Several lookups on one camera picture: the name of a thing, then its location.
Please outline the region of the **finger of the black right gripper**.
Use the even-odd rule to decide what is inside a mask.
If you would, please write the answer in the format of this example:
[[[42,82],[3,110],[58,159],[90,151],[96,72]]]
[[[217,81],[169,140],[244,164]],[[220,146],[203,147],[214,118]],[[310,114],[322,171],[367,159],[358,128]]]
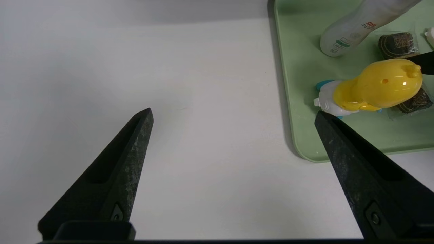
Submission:
[[[421,67],[421,73],[424,75],[434,75],[434,51],[424,54],[418,54],[412,57],[406,57],[405,60],[414,62]]]

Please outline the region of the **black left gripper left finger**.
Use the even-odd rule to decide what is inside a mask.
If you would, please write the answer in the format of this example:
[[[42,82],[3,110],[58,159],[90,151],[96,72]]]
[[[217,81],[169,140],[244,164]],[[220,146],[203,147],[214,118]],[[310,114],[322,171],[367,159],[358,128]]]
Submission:
[[[130,223],[153,127],[150,108],[136,113],[42,217],[44,240],[133,240]]]

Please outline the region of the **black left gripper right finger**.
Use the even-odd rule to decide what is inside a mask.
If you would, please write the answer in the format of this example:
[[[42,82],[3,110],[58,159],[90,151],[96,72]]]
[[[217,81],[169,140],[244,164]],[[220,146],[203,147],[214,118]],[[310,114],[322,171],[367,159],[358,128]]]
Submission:
[[[336,116],[315,127],[365,239],[432,240],[434,194]]]

